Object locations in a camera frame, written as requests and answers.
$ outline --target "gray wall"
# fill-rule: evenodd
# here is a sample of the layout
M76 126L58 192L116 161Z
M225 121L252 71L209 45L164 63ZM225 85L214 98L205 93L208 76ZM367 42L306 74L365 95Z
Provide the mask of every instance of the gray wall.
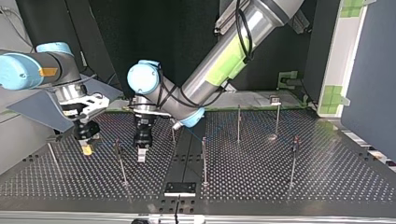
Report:
M318 101L329 58L340 0L318 0L314 27L306 59L304 84L308 94Z
M342 123L396 161L396 1L368 6L346 97Z
M14 0L0 0L0 5L17 9ZM13 16L11 19L23 33L21 23ZM18 38L3 15L0 15L0 30L0 49L30 51L30 48ZM47 137L53 134L52 129L39 123L23 116L5 113L6 106L33 93L35 91L6 91L0 88L0 174L44 146Z

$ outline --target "sticker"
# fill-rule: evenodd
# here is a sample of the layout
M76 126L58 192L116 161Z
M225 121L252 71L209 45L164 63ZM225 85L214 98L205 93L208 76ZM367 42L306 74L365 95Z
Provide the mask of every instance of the sticker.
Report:
M245 37L244 40L248 48L248 39ZM245 67L244 59L245 52L236 35L208 71L206 81L214 86L220 86L227 78L235 78Z
M38 74L42 77L54 77L58 72L58 68L40 68Z
M319 114L336 114L341 104L342 86L325 86L321 99Z
M91 156L92 155L92 147L91 145L83 146L82 148L82 153L86 156Z
M78 114L78 111L76 109L64 111L64 115L66 115L66 116L73 116L73 115L77 115L77 114Z
M344 0L341 8L341 18L359 17L363 8L363 0Z

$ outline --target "thin metal pole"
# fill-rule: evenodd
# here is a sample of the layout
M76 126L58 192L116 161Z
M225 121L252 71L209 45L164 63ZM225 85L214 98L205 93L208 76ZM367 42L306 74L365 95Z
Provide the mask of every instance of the thin metal pole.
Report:
M172 141L175 143L176 142L176 138L175 138L175 130L173 128L172 129Z
M173 122L172 120L169 119L169 122L171 122L171 126L173 126ZM175 143L176 142L176 138L175 138L175 130L171 127L172 130L172 142Z
M124 177L124 185L129 185L128 181L126 180L125 168L123 166L122 158L120 158L120 165L121 165L122 175Z
M293 187L294 171L296 167L296 152L293 152L293 165L291 166L291 177L289 189Z
M202 154L204 157L204 186L208 185L207 182L207 173L206 173L206 138L202 138Z
M53 160L55 161L56 165L58 165L58 159L56 159L55 152L53 151L52 145L50 143L47 143L49 146L49 151L50 154L52 155Z
M279 115L280 115L280 105L277 106L277 112L276 112L276 127L275 127L276 136L277 136L277 129L279 127Z
M238 143L241 141L241 137L240 137L240 134L241 134L241 121L242 121L242 118L241 118L241 105L238 105Z

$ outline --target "metal plate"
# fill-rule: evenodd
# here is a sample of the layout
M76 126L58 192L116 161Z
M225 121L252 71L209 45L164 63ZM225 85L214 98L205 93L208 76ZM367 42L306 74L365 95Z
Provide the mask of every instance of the metal plate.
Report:
M239 145L237 112L206 117L209 186L201 188L206 207L199 212L335 216L349 212L364 217L380 212L395 216L391 211L396 175L379 173L374 167L382 165L379 161L363 155L358 145L313 113L282 111L279 136L271 140L276 111L243 111ZM290 187L295 135L301 146ZM353 212L353 206L363 204L366 209Z
M275 111L243 111L239 145L237 112L207 113L206 128L194 129L196 133L190 135L189 144L178 143L199 149L198 136L206 137L209 183L205 187L198 183L197 196L180 199L178 207L177 200L163 197L166 179L174 175L183 176L184 182L196 182L197 178L196 172L189 175L185 169L179 169L180 174L177 170L168 173L171 163L180 163L174 161L179 145L175 148L172 142L169 121L158 120L154 128L156 141L144 164L138 164L136 151L130 150L134 133L132 115L104 114L98 121L104 143L92 157L84 157L70 138L55 147L61 172L48 151L44 151L38 158L33 155L21 162L14 172L0 176L0 209L396 217L396 174L310 111L281 111L276 140L271 140ZM291 188L291 144L295 135L299 135L301 146ZM116 137L127 149L129 188L121 184L120 167L112 151Z
M157 141L148 151L145 163L137 162L137 150L133 147L133 114L103 114L96 121L101 125L103 141L92 156L84 156L78 142L69 136L59 145L53 145L59 166L48 151L33 155L22 162L28 163L25 168L0 186L0 196L58 202L140 200L144 204L159 200L175 149L170 120L157 120L153 129ZM120 162L113 149L116 138L124 149L123 162L129 186L122 185Z

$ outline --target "silver robot arm segment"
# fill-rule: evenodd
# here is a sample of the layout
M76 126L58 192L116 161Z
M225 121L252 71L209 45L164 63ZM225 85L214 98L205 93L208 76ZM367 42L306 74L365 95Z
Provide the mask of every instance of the silver robot arm segment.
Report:
M56 96L53 103L65 118L73 121L75 138L83 153L91 155L92 143L100 132L92 119L108 107L109 100L101 93L87 93L67 44L43 44L36 50L37 53L0 50L0 86L20 91L50 84Z
M205 113L202 105L209 96L245 67L249 58L242 48L242 41L254 50L276 27L286 24L303 1L250 0L243 13L239 12L243 15L238 17L238 22L233 24L181 88L160 76L161 68L151 61L140 61L133 66L128 73L128 83L137 94L144 95L154 104L159 102L157 106L177 120L175 129L183 125L192 127Z

